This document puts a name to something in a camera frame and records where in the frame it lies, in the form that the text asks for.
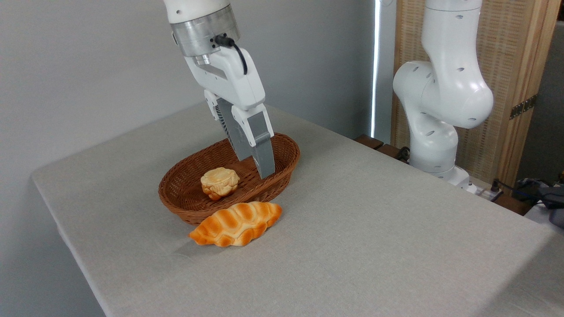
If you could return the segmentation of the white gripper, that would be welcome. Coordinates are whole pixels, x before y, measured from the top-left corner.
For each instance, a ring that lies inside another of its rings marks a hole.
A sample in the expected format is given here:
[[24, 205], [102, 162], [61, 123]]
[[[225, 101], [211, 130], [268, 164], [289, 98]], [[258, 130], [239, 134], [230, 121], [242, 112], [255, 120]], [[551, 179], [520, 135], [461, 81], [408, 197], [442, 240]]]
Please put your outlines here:
[[200, 86], [209, 109], [227, 135], [238, 160], [252, 156], [260, 178], [275, 173], [271, 138], [273, 128], [264, 104], [265, 91], [254, 62], [241, 48], [247, 73], [234, 48], [220, 48], [209, 55], [210, 64], [199, 66], [194, 58], [185, 60]]

